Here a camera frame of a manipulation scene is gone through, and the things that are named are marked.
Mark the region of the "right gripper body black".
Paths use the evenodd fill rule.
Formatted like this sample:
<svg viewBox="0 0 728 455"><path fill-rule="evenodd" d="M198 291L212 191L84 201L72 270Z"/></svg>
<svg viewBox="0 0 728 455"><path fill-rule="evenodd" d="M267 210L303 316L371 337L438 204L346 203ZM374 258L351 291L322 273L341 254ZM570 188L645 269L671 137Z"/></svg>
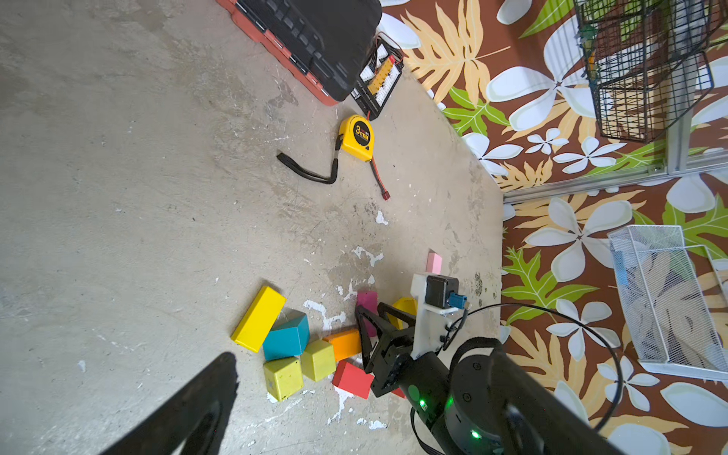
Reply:
<svg viewBox="0 0 728 455"><path fill-rule="evenodd" d="M376 343L369 342L371 391L381 397L400 390L423 421L437 421L449 399L449 370L437 354L413 359L411 350L409 335L384 334Z"/></svg>

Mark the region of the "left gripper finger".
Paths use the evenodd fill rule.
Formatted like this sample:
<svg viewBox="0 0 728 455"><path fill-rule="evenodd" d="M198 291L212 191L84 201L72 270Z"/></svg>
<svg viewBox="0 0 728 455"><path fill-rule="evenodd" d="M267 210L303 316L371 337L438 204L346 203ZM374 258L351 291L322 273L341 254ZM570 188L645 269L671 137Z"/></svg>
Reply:
<svg viewBox="0 0 728 455"><path fill-rule="evenodd" d="M237 396L236 358L223 352L106 454L217 454Z"/></svg>

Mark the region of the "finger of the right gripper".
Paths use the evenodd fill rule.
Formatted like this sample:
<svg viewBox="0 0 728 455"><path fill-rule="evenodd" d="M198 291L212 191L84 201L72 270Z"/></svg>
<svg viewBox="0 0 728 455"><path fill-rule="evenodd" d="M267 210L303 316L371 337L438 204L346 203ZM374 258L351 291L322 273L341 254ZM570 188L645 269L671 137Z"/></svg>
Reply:
<svg viewBox="0 0 728 455"><path fill-rule="evenodd" d="M402 324L398 328L390 321L393 318L396 322ZM377 305L377 335L383 336L412 336L415 328L415 317L400 309L389 305L388 303L379 303Z"/></svg>
<svg viewBox="0 0 728 455"><path fill-rule="evenodd" d="M385 370L387 368L387 317L386 303L374 307L358 305L355 310L361 344L361 355L365 370Z"/></svg>

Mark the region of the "yellow arch block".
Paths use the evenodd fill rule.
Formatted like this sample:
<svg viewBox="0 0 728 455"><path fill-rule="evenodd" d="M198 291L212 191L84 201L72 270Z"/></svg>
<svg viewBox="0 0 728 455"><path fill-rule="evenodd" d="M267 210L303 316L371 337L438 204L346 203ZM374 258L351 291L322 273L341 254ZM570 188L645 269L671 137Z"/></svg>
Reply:
<svg viewBox="0 0 728 455"><path fill-rule="evenodd" d="M400 310L400 311L402 311L404 313L407 313L407 314L411 315L414 319L416 318L416 314L417 314L417 301L416 301L416 299L413 299L413 298L402 298L402 299L399 299L394 304L394 308L396 308L396 309L398 309L398 310ZM389 315L388 318L389 318L390 323L397 330L402 330L402 329L405 329L405 328L408 327L407 324L405 324L405 322L402 322L402 320L400 320L400 318L396 318L393 315Z"/></svg>

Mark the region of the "magenta block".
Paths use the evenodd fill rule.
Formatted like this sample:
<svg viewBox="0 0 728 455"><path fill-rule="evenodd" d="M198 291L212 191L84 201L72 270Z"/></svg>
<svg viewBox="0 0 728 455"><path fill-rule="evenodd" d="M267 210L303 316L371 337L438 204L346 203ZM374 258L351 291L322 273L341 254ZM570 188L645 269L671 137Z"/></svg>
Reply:
<svg viewBox="0 0 728 455"><path fill-rule="evenodd" d="M376 291L358 291L358 299L356 300L357 306L362 306L372 312L373 314L377 314L377 305L378 305L378 294ZM375 337L377 335L377 328L369 322L369 320L364 320L364 326L367 330L367 334L369 337Z"/></svg>

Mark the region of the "pink block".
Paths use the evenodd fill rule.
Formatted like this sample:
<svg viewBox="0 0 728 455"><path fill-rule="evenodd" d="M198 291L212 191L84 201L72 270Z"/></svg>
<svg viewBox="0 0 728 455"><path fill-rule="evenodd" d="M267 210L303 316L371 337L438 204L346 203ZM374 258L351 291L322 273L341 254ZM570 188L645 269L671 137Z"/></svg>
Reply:
<svg viewBox="0 0 728 455"><path fill-rule="evenodd" d="M426 273L439 275L442 273L443 258L435 251L428 253Z"/></svg>

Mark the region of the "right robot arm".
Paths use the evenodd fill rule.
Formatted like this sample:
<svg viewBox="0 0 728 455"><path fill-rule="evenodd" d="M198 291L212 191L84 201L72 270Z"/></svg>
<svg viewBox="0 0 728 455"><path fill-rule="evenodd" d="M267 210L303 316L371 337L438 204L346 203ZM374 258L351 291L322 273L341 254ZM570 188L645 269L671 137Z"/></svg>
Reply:
<svg viewBox="0 0 728 455"><path fill-rule="evenodd" d="M377 341L361 338L366 373L377 397L400 390L411 421L421 420L436 441L418 443L428 454L616 454L600 435L617 405L591 426L523 371L498 339L472 337L449 364L429 352L413 357L419 325L400 310L379 303L358 307L360 329L372 325Z"/></svg>

